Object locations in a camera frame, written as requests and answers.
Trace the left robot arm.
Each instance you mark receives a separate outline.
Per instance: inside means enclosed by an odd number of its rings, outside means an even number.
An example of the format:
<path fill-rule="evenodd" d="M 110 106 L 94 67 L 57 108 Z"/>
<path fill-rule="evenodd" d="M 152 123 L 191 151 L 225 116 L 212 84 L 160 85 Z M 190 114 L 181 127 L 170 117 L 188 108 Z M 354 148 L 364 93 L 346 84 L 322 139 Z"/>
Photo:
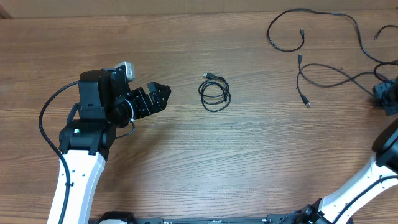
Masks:
<path fill-rule="evenodd" d="M 60 131 L 60 145 L 53 147 L 60 168 L 48 223 L 88 223 L 116 130 L 165 109 L 169 86 L 150 82 L 145 93 L 130 89 L 134 79 L 134 67 L 127 62 L 80 74 L 80 100 Z"/>

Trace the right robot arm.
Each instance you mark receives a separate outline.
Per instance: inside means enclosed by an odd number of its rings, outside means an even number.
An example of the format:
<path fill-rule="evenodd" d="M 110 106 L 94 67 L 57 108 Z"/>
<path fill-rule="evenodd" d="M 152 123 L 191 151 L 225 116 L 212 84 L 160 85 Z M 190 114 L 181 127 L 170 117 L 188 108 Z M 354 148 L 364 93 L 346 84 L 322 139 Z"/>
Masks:
<path fill-rule="evenodd" d="M 296 213 L 293 223 L 348 223 L 361 207 L 397 185 L 397 120 L 374 141 L 373 154 L 349 181 Z"/>

